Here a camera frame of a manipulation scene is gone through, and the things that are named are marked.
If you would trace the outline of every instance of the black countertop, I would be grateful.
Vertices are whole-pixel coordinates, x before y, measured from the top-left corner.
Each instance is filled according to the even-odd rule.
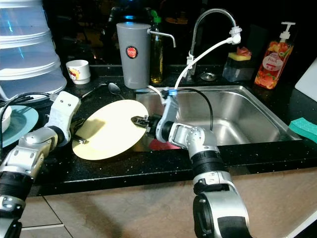
[[[171,72],[157,87],[173,87],[184,66],[169,68]],[[86,85],[68,83],[66,91],[80,96],[100,83],[114,82],[121,87],[126,99],[135,99],[133,90],[124,86],[120,66],[92,67],[92,81]],[[281,79],[274,90],[265,90],[253,82],[229,83],[222,77],[214,82],[200,79],[183,82],[182,86],[203,85],[243,85],[260,101],[273,111],[282,121],[304,117],[317,124],[317,102],[294,88],[295,81]],[[108,92],[106,86],[97,89],[82,101],[74,118],[88,118],[93,112],[106,104],[119,100],[119,97]],[[33,103],[40,114],[37,126],[47,120],[50,105],[47,101]],[[6,148],[8,151],[16,144]],[[317,166],[317,144],[303,138],[302,140],[219,146],[221,156],[232,175],[245,175],[284,170],[295,170]],[[30,196],[52,195],[79,191],[90,191],[123,186],[150,183],[191,180],[193,178],[188,152],[185,150],[164,150],[135,152],[133,149],[100,161],[87,161],[77,157],[71,143],[58,148],[45,160],[38,178],[31,189]]]

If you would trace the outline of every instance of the red label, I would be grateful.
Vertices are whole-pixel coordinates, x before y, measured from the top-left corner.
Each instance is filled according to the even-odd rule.
[[[126,52],[131,59],[134,59],[136,56],[138,56],[138,50],[134,46],[128,46]]]

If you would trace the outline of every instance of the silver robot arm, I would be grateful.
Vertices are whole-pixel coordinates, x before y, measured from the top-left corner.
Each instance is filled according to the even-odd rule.
[[[146,127],[161,142],[188,150],[194,172],[193,203],[195,234],[198,238],[250,238],[249,216],[230,174],[224,166],[211,130],[174,122],[178,102],[168,96],[164,113],[132,122]]]
[[[0,238],[19,237],[25,199],[44,159],[70,141],[71,119],[80,99],[61,92],[51,107],[49,122],[19,139],[0,166]]]

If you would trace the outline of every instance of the oil bottle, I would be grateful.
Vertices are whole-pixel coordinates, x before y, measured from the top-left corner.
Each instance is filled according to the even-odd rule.
[[[273,89],[292,53],[293,44],[287,42],[290,37],[289,28],[294,22],[282,22],[287,25],[286,31],[280,34],[280,40],[271,41],[257,73],[255,84],[266,89]]]
[[[153,17],[152,31],[160,32],[161,18],[155,10],[151,10]],[[163,80],[163,37],[151,36],[150,78],[152,83],[161,83]]]

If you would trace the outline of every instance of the sink basin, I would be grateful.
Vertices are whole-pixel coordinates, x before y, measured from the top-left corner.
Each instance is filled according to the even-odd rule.
[[[272,111],[261,103],[243,86],[194,87],[209,99],[213,110],[213,131],[217,145],[298,140]],[[149,91],[138,90],[136,100],[141,102],[149,115],[162,115],[164,107],[159,96]],[[210,129],[210,111],[204,98],[196,92],[181,91],[177,94],[179,103],[178,122]],[[149,150],[152,138],[145,135],[136,150]]]

